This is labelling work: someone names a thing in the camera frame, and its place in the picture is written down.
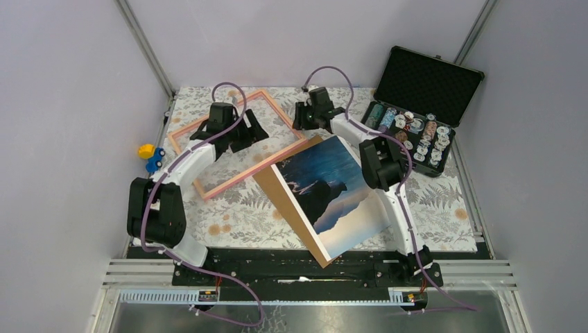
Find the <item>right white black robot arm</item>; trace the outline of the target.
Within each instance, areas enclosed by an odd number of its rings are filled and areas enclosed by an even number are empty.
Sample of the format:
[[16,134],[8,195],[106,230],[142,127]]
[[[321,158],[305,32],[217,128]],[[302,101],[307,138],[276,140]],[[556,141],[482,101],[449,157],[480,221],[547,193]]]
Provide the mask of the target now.
[[375,190],[388,215],[396,251],[402,256],[397,268],[401,282],[414,286],[433,265],[429,248],[417,235],[406,197],[405,182],[412,171],[407,148],[399,140],[354,120],[344,108],[337,108],[325,87],[302,87],[308,99],[295,104],[293,128],[324,129],[357,147],[361,171],[368,187]]

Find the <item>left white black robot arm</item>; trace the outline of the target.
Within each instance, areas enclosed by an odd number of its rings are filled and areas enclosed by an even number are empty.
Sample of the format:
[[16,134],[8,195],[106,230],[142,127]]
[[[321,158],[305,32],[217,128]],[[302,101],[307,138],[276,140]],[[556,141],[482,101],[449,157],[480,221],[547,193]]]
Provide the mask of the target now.
[[208,118],[181,154],[151,177],[131,182],[127,233],[140,240],[146,252],[167,251],[174,260],[190,264],[189,277],[199,285],[209,284],[215,267],[206,260],[207,247],[187,232],[182,192],[227,150],[236,153],[266,138],[250,108],[239,114],[230,103],[212,103]]

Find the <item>pink wooden picture frame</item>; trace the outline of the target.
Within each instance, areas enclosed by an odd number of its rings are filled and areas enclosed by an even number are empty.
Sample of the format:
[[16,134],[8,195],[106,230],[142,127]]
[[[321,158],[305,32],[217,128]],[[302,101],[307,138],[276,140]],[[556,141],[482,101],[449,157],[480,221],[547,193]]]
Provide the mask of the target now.
[[269,138],[238,153],[228,149],[211,164],[193,167],[180,181],[183,195],[186,196],[189,189],[195,189],[201,198],[210,199],[307,141],[301,132],[293,129],[293,121],[267,90],[258,89],[248,94],[246,103]]

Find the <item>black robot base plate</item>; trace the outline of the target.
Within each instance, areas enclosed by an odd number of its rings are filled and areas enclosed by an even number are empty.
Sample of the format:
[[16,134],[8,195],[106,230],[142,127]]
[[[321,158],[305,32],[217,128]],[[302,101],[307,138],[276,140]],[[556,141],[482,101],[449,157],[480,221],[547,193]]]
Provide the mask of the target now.
[[[442,286],[449,278],[442,273],[444,259],[482,259],[478,253],[431,253],[422,261],[432,263],[426,280],[414,259],[403,259],[392,251],[352,250],[323,268],[307,250],[257,250],[211,248],[204,263],[214,277],[185,266],[175,267],[171,284],[175,287],[202,287],[202,300],[253,301],[248,289],[262,301],[372,301],[385,300],[388,287],[406,287],[415,292]],[[243,288],[231,279],[248,286]]]

